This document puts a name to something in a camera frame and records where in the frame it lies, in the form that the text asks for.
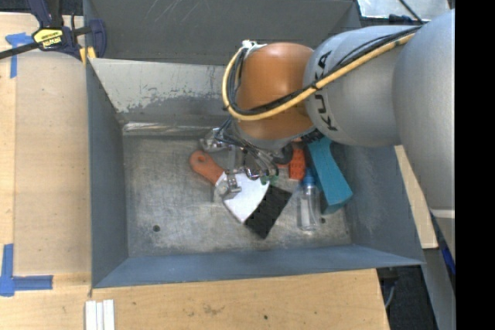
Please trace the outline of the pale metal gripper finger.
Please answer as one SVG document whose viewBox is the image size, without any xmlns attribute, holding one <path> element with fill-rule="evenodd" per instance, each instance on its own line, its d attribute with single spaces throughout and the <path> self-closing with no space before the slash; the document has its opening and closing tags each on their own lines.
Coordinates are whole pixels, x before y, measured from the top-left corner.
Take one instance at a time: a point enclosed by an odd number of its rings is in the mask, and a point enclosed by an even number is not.
<svg viewBox="0 0 495 330">
<path fill-rule="evenodd" d="M 230 200 L 235 198 L 241 191 L 242 188 L 237 182 L 236 175 L 223 172 L 214 185 L 213 200 L 214 202 Z"/>
<path fill-rule="evenodd" d="M 224 148 L 224 143 L 217 138 L 218 132 L 219 128 L 212 128 L 200 139 L 200 146 L 203 151 L 220 151 Z"/>
</svg>

